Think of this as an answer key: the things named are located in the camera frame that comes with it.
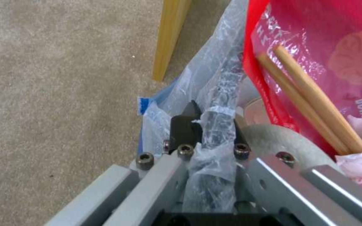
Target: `grinding wheel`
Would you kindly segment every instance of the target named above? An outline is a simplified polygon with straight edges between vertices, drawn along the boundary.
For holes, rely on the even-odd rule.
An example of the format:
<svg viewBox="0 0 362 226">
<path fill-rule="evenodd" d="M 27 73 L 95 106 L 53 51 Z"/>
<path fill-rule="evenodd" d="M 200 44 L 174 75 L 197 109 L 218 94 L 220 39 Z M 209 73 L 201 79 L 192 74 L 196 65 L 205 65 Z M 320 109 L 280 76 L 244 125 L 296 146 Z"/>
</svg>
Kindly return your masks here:
<svg viewBox="0 0 362 226">
<path fill-rule="evenodd" d="M 329 165 L 342 172 L 318 146 L 293 130 L 270 124 L 256 124 L 242 128 L 242 132 L 252 150 L 250 159 L 287 152 L 295 158 L 294 170 Z"/>
</svg>

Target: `chopstick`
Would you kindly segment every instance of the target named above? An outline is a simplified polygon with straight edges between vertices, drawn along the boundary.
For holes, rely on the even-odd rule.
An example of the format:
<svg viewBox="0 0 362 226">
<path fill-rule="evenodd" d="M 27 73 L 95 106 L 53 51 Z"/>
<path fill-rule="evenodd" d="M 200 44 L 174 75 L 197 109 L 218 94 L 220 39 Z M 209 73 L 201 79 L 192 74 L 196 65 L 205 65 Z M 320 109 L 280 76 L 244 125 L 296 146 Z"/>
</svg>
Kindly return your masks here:
<svg viewBox="0 0 362 226">
<path fill-rule="evenodd" d="M 336 150 L 339 155 L 349 154 L 348 147 L 332 132 L 326 123 L 319 117 L 313 107 L 304 99 L 296 89 L 292 81 L 280 70 L 266 53 L 257 55 L 261 66 L 264 67 L 270 76 L 279 84 L 286 96 L 301 112 L 301 114 L 311 123 L 320 135 Z"/>
<path fill-rule="evenodd" d="M 351 153 L 362 153 L 362 139 L 315 81 L 283 46 L 277 46 L 273 49 L 273 52 L 287 70 L 303 97 L 312 105 L 313 109 L 333 133 L 351 150 Z"/>
</svg>

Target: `hex bolt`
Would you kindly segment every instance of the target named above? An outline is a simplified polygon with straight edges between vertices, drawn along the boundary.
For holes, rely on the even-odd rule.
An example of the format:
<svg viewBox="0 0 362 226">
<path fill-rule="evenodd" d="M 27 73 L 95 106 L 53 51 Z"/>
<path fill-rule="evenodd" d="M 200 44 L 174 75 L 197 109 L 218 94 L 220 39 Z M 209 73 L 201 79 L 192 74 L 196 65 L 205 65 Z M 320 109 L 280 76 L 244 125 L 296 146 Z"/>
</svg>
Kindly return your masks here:
<svg viewBox="0 0 362 226">
<path fill-rule="evenodd" d="M 250 156 L 250 146 L 245 143 L 236 143 L 234 145 L 234 156 L 238 160 L 246 160 Z"/>
<path fill-rule="evenodd" d="M 294 163 L 296 160 L 294 159 L 294 156 L 292 156 L 290 153 L 287 152 L 278 152 L 276 154 L 276 157 L 281 160 L 283 163 L 288 165 L 290 168 L 293 168 Z"/>
<path fill-rule="evenodd" d="M 194 147 L 189 144 L 181 144 L 177 148 L 178 157 L 184 161 L 189 161 L 194 154 Z"/>
<path fill-rule="evenodd" d="M 141 153 L 136 158 L 136 166 L 141 170 L 150 170 L 155 164 L 155 158 L 151 153 Z"/>
<path fill-rule="evenodd" d="M 169 154 L 170 153 L 170 141 L 163 140 L 163 152 L 162 154 Z"/>
</svg>

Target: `clear plastic bag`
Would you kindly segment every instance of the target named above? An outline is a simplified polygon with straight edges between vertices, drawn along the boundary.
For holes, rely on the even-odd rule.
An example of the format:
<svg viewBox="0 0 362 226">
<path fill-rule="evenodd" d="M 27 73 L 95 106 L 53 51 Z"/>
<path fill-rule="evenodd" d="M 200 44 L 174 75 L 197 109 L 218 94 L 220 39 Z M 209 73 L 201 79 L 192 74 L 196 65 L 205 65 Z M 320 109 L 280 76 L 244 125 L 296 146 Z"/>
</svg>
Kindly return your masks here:
<svg viewBox="0 0 362 226">
<path fill-rule="evenodd" d="M 231 212 L 235 201 L 233 155 L 239 82 L 248 0 L 232 0 L 216 30 L 171 86 L 151 99 L 143 113 L 143 151 L 161 156 L 170 119 L 195 100 L 203 114 L 202 144 L 191 159 L 183 211 Z"/>
</svg>

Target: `red plastic bag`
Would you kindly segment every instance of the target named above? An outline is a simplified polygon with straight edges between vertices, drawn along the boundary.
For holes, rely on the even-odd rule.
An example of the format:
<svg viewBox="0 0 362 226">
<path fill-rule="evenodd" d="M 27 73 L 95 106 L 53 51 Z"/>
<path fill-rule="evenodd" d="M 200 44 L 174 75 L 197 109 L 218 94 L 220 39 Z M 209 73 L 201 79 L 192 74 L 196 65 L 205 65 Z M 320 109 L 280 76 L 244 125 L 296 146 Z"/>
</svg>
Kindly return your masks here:
<svg viewBox="0 0 362 226">
<path fill-rule="evenodd" d="M 362 117 L 362 1 L 251 0 L 244 70 L 256 85 L 270 121 L 302 133 L 327 154 L 336 152 L 258 65 L 255 54 L 283 44 L 347 117 Z"/>
</svg>

